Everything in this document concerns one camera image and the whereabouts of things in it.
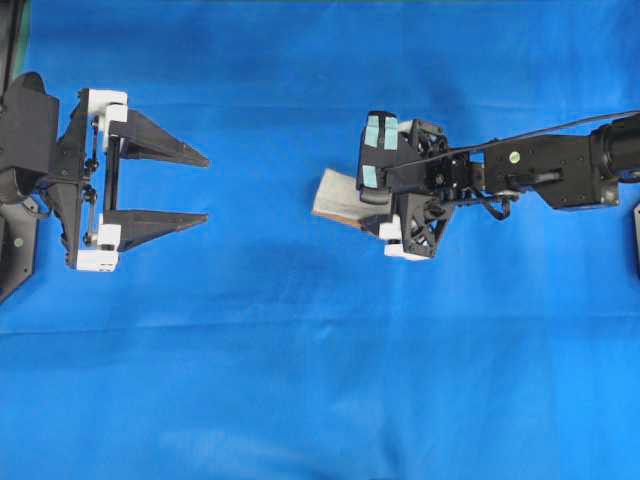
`gripper jaw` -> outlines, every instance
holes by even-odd
[[[206,214],[112,210],[103,214],[109,225],[120,225],[118,252],[126,252],[163,235],[180,232],[207,221]]]
[[[124,139],[120,157],[208,167],[209,160],[184,142],[176,140],[147,117],[129,110],[126,122],[111,123],[111,135]]]

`blue backdrop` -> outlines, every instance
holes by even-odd
[[[638,478],[640,188],[459,211],[417,264],[310,215],[369,109],[461,145],[637,108],[636,11],[34,1],[61,123],[80,88],[126,90],[212,160],[125,162],[121,206],[210,220],[114,274],[66,269],[41,223],[0,308],[0,478]]]

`white plastic part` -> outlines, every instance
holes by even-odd
[[[76,268],[81,272],[113,272],[119,254],[110,250],[79,250]]]
[[[129,109],[126,92],[116,90],[89,90],[88,113],[98,116],[98,130],[102,135],[102,149],[107,151],[109,144],[109,124],[112,121],[126,122]]]
[[[406,253],[401,243],[391,243],[384,246],[384,254],[387,257],[401,257],[411,262],[419,262],[421,260],[429,260],[428,257],[421,257],[412,253]]]
[[[380,229],[378,230],[378,237],[381,240],[402,240],[400,215],[394,215],[391,223],[381,223]]]
[[[378,230],[378,238],[381,240],[402,240],[402,228],[400,227],[400,215],[393,215],[391,222],[381,223]],[[388,243],[384,246],[384,254],[387,257],[401,257],[412,262],[429,260],[428,257],[406,253],[402,243]]]
[[[104,224],[100,215],[96,250],[79,250],[76,268],[83,272],[113,272],[118,265],[118,247],[122,238],[122,226]]]

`white bracket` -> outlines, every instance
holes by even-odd
[[[102,214],[98,225],[96,250],[79,250],[76,268],[83,272],[113,272],[118,265],[121,225],[104,224]]]
[[[102,135],[102,149],[109,145],[109,124],[112,121],[126,122],[129,112],[127,92],[116,90],[89,90],[88,114],[98,116],[98,130]]]

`wire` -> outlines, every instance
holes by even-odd
[[[515,135],[513,137],[507,137],[502,140],[494,140],[491,142],[479,143],[477,145],[470,145],[468,147],[462,148],[453,148],[445,153],[439,153],[438,155],[434,155],[429,158],[421,158],[420,160],[414,160],[413,162],[402,163],[400,165],[395,165],[393,167],[383,168],[383,171],[392,171],[397,170],[399,168],[411,167],[413,165],[419,165],[421,163],[433,162],[436,160],[440,160],[441,158],[450,157],[451,155],[456,155],[460,153],[478,153],[486,150],[490,147],[495,147],[498,145],[503,145],[505,143],[513,142],[514,140],[524,140],[525,138],[537,137],[538,135],[542,135],[544,133],[555,132],[557,130],[564,130],[571,127],[576,127],[578,125],[584,125],[585,123],[593,123],[600,120],[609,120],[612,118],[626,118],[632,115],[640,114],[640,110],[629,110],[628,112],[618,112],[618,113],[607,113],[605,115],[594,115],[592,117],[581,118],[580,120],[574,120],[573,122],[563,123],[561,125],[556,125],[554,127],[541,128],[540,130],[533,130],[531,132],[522,133],[520,135]]]

